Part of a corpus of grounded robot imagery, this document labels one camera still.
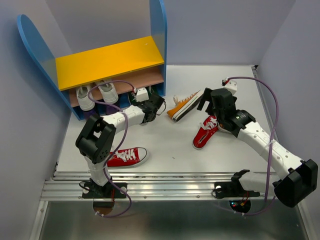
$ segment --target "white sneaker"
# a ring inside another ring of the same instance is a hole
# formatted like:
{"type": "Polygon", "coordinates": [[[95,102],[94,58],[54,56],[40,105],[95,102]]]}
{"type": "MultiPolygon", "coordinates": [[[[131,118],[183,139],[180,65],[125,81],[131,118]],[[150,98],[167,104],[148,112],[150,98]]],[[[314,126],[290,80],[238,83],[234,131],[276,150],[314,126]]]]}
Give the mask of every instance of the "white sneaker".
{"type": "Polygon", "coordinates": [[[88,92],[90,91],[90,84],[79,86],[76,88],[76,98],[78,99],[79,106],[83,111],[90,111],[95,107],[95,103],[88,98],[88,92]]]}
{"type": "Polygon", "coordinates": [[[105,85],[101,85],[98,87],[103,97],[103,100],[105,103],[115,104],[116,102],[118,102],[119,97],[118,97],[115,85],[110,81],[111,79],[101,80],[101,81],[96,81],[95,84],[99,85],[99,84],[106,83],[105,85]]]}

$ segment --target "yellow board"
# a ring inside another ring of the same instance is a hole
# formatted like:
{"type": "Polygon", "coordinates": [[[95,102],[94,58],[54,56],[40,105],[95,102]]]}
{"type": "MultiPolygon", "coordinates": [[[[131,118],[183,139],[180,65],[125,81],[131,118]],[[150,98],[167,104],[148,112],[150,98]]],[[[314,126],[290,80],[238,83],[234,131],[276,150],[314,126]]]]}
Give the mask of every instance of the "yellow board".
{"type": "Polygon", "coordinates": [[[83,51],[55,59],[60,91],[101,79],[164,64],[153,38],[130,41],[83,51]]]}

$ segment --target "gray floor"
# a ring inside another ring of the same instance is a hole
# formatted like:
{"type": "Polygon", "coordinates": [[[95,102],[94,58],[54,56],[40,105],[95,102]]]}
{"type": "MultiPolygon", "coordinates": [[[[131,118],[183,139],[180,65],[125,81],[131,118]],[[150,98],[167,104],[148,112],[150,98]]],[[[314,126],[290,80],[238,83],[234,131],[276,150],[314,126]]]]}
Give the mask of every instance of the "gray floor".
{"type": "MultiPolygon", "coordinates": [[[[214,206],[212,201],[134,202],[124,216],[95,216],[92,202],[51,202],[42,240],[304,240],[297,208],[275,202],[267,212],[246,218],[214,206]]],[[[126,202],[116,203],[117,210],[126,202]]],[[[228,206],[227,201],[220,201],[228,206]]],[[[262,206],[252,201],[251,212],[262,206]]]]}

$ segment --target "red sneaker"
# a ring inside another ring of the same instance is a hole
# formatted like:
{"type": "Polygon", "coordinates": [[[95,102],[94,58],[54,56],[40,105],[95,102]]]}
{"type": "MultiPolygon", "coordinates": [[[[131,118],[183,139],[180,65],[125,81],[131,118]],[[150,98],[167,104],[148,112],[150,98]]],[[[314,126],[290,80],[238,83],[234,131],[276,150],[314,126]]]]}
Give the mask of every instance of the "red sneaker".
{"type": "Polygon", "coordinates": [[[149,158],[149,152],[143,147],[133,147],[115,152],[107,162],[108,168],[130,168],[143,164],[149,158]]]}
{"type": "Polygon", "coordinates": [[[192,146],[202,149],[211,136],[218,131],[218,121],[215,116],[209,116],[203,123],[200,123],[200,129],[192,141],[192,146]]]}

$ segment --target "shoe rack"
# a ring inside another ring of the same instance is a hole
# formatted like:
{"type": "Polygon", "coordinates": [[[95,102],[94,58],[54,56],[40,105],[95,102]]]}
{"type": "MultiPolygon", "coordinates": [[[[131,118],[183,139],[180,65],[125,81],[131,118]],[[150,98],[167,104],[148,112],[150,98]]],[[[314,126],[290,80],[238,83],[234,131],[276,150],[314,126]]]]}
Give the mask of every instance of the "shoe rack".
{"type": "MultiPolygon", "coordinates": [[[[30,18],[17,18],[21,39],[45,78],[78,120],[84,119],[76,96],[76,87],[112,78],[132,83],[136,88],[156,85],[161,96],[166,93],[167,16],[163,0],[149,0],[151,36],[78,52],[55,58],[30,18]]],[[[130,105],[131,87],[115,83],[120,107],[130,105]]],[[[95,100],[102,100],[98,89],[95,100]]],[[[100,114],[105,107],[98,106],[100,114]]]]}

